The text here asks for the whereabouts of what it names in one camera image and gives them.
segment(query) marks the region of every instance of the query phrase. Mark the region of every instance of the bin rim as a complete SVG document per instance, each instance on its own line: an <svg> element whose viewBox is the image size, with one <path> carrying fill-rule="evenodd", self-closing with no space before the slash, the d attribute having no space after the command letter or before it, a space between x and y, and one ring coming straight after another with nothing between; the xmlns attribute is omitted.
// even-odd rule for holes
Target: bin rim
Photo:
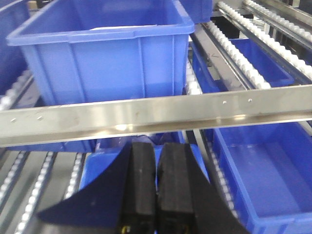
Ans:
<svg viewBox="0 0 312 234"><path fill-rule="evenodd" d="M6 14L7 11L11 10L11 7L14 7L14 6L17 6L17 5L20 5L24 2L27 2L27 0L16 0L16 1L13 1L3 7L0 7L0 17L2 14Z"/></svg>
<svg viewBox="0 0 312 234"><path fill-rule="evenodd" d="M81 30L81 31L67 31L67 32L52 32L52 33L38 33L38 34L23 34L28 27L35 21L42 18L45 12L53 10L54 6L60 1L55 0L42 8L33 17L23 23L19 28L11 32L7 36L8 45L34 45L34 44L50 44L50 43L79 43L92 41L106 41L116 39L135 39L142 37L154 36L168 36L168 35L184 35L194 32L195 26L191 17L187 14L184 7L178 0L167 0L174 4L182 23L180 24L166 24L166 25L152 25L149 27L138 26L136 28L122 28L122 29L100 29L100 30Z"/></svg>

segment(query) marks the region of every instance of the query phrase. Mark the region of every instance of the roller conveyor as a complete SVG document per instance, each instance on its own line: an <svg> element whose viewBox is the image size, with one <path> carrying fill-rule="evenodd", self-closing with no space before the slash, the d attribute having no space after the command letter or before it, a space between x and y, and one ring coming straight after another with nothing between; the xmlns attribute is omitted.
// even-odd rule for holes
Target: roller conveyor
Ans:
<svg viewBox="0 0 312 234"><path fill-rule="evenodd" d="M287 22L283 17L277 18L274 12L263 9L261 5L252 2L251 0L244 1L245 7L251 13L261 17L264 21L274 27L283 27L283 33L307 49L311 49L311 34L307 29L297 28L295 24ZM292 55L290 51L286 50L269 35L264 34L257 29L248 19L244 19L233 9L224 3L218 4L222 15L237 26L245 35L254 39L268 54L270 54L275 61L277 61L286 71L291 73L302 86L285 87L285 88L271 88L270 84L254 69L252 64L235 48L234 45L225 37L225 35L212 23L205 23L196 26L196 32L192 35L193 42L198 48L201 48L205 54L205 43L212 41L216 46L216 53L221 57L213 58L212 53L205 55L212 61L221 79L224 81L230 93L218 94L203 94L200 85L194 76L194 71L191 71L191 64L187 64L189 76L187 76L187 94L192 97L164 97L152 98L142 100L129 100L111 103L88 103L76 104L68 106L56 107L41 107L37 109L21 109L2 111L0 113L0 120L7 123L1 126L3 133L0 136L1 146L23 145L26 143L47 143L58 142L64 140L74 139L93 139L100 137L112 136L128 136L138 133L156 133L173 130L191 130L197 144L200 146L202 155L206 162L206 167L211 172L211 180L214 181L218 188L219 194L222 195L224 202L232 210L235 217L239 217L234 209L231 191L228 187L228 182L222 170L219 167L219 161L212 150L212 145L207 142L203 136L202 130L204 128L214 128L220 126L242 126L250 124L274 123L274 122L288 122L288 121L306 121L312 119L311 114L311 80L312 67L305 64L305 62ZM8 110L14 106L18 106L19 100L27 93L27 90L32 86L33 79L31 74L26 72L22 83L12 87L7 92L6 97L1 99L1 110ZM271 103L270 106L261 104L265 100ZM191 108L196 103L196 108L201 112ZM205 111L207 105L213 106L213 111ZM127 107L133 109L132 112L125 110ZM110 119L112 117L112 110L118 108L120 116L128 115L128 118L122 121L111 120L104 123L91 124L90 119L94 117L86 117L85 113L95 112L101 119ZM154 118L153 110L159 109L160 113L169 113L164 117ZM183 111L187 109L192 112L188 115ZM137 112L145 112L144 116L138 120L134 120ZM53 123L53 119L61 121L62 126L66 126L73 118L80 118L81 124L75 126L73 129L61 129L59 122ZM42 128L34 130L34 126L41 124ZM304 122L307 131L310 131L307 123ZM25 130L21 129L22 125L31 126ZM10 158L15 152L7 151L5 154L10 154ZM12 199L9 198L11 191L18 185L20 176L23 176L22 170L34 152L19 152L9 172L3 177L3 184L0 187L0 208L4 208L4 214L8 212L8 207L12 204ZM41 169L38 171L34 179L34 186L26 193L27 201L23 202L19 209L18 220L12 218L11 225L5 224L3 217L0 217L0 231L8 234L12 233L12 227L15 225L14 234L25 234L25 229L29 225L29 220L33 213L42 207L40 203L47 200L47 196L43 195L49 190L48 184L57 178L51 176L55 168L60 165L55 165L55 160L60 158L59 154L48 152ZM64 182L60 189L58 199L54 199L54 203L59 200L69 198L78 189L79 180L83 170L86 154L70 153L70 163L66 165L66 176L62 176Z"/></svg>

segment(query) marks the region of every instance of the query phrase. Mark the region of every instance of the blue plastic bin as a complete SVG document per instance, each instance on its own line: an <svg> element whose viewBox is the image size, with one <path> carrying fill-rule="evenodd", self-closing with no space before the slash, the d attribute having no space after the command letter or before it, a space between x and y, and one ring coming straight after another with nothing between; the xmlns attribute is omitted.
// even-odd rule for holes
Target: blue plastic bin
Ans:
<svg viewBox="0 0 312 234"><path fill-rule="evenodd" d="M156 165L158 164L162 147L163 147L162 145L155 146ZM196 145L191 145L191 148L201 170L203 171L206 178L209 179L199 148ZM119 151L115 153L94 153L89 155L87 157L84 170L82 173L80 189L83 189L85 186L91 183L96 177L98 177L98 175L100 175L114 161Z"/></svg>
<svg viewBox="0 0 312 234"><path fill-rule="evenodd" d="M193 31L177 0L56 0L8 42L55 105L181 95Z"/></svg>
<svg viewBox="0 0 312 234"><path fill-rule="evenodd" d="M298 123L215 129L213 147L252 234L312 234L312 139Z"/></svg>
<svg viewBox="0 0 312 234"><path fill-rule="evenodd" d="M294 78L251 39L233 39L231 42L272 87L294 83Z"/></svg>
<svg viewBox="0 0 312 234"><path fill-rule="evenodd" d="M210 21L213 12L212 0L180 0L194 23Z"/></svg>
<svg viewBox="0 0 312 234"><path fill-rule="evenodd" d="M0 95L11 88L27 67L21 50L8 46L6 37L28 18L26 0L0 0Z"/></svg>
<svg viewBox="0 0 312 234"><path fill-rule="evenodd" d="M95 152L112 153L118 152L128 142L146 142L156 145L163 145L164 143L175 142L185 143L182 132L173 133L158 133L150 135L138 135L138 136L122 136L98 139Z"/></svg>

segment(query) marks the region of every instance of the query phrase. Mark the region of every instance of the metal rail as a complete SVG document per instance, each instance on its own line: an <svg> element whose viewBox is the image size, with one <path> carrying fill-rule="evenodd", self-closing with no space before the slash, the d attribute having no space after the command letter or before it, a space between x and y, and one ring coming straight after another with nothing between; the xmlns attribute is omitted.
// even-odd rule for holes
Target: metal rail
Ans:
<svg viewBox="0 0 312 234"><path fill-rule="evenodd" d="M17 180L19 179L20 173L25 165L26 159L29 152L20 152L16 157L9 173L4 179L3 184L0 187L0 213L2 212L8 197L11 194L13 187L15 186Z"/></svg>
<svg viewBox="0 0 312 234"><path fill-rule="evenodd" d="M212 39L207 35L203 25L195 25L195 32L191 34L197 48L212 62L220 78L228 90L238 91L247 88L240 82L239 74L236 73L226 60L226 54L217 48Z"/></svg>
<svg viewBox="0 0 312 234"><path fill-rule="evenodd" d="M63 197L64 199L71 197L78 190L85 159L86 154L76 154L71 177Z"/></svg>
<svg viewBox="0 0 312 234"><path fill-rule="evenodd" d="M310 32L305 31L303 28L300 28L294 23L281 18L267 9L261 9L260 5L255 4L251 0L245 0L244 6L251 13L258 16L266 23L276 28L278 31L281 31L283 34L295 40L309 51L312 51L312 35Z"/></svg>
<svg viewBox="0 0 312 234"><path fill-rule="evenodd" d="M274 39L270 39L268 36L267 39L260 38L259 35L256 35L256 32L259 30L255 25L248 22L247 19L244 19L240 14L235 12L233 9L231 9L229 6L227 6L224 3L219 3L219 10L223 14L225 18L227 18L234 26L236 26L242 33L244 33L247 37L252 39L254 42L256 42L270 57L272 57L281 67L284 68L285 71L287 71L289 74L291 74L300 84L311 84L310 77L307 76L307 74L304 74L303 71L300 70L300 67L306 68L305 62L302 61L304 64L300 64L300 61L298 57L295 55L291 56L282 56L283 54L281 51L275 50L275 49L283 49L284 47L280 46L280 44Z"/></svg>
<svg viewBox="0 0 312 234"><path fill-rule="evenodd" d="M312 85L0 112L0 146L312 119Z"/></svg>
<svg viewBox="0 0 312 234"><path fill-rule="evenodd" d="M310 14L278 0L256 0L256 2L312 32L312 16Z"/></svg>
<svg viewBox="0 0 312 234"><path fill-rule="evenodd" d="M40 202L40 198L43 195L45 187L47 186L56 155L57 154L53 152L47 153L47 156L40 170L40 174L31 192L31 196L28 199L27 206L25 207L25 212L22 215L14 234L26 233L31 217L33 216Z"/></svg>

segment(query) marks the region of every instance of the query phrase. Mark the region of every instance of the metal beam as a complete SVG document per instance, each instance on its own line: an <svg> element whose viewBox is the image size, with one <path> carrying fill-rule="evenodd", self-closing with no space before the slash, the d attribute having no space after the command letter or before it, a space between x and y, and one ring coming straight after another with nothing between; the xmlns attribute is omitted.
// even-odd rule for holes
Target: metal beam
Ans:
<svg viewBox="0 0 312 234"><path fill-rule="evenodd" d="M312 85L0 112L0 146L312 119Z"/></svg>

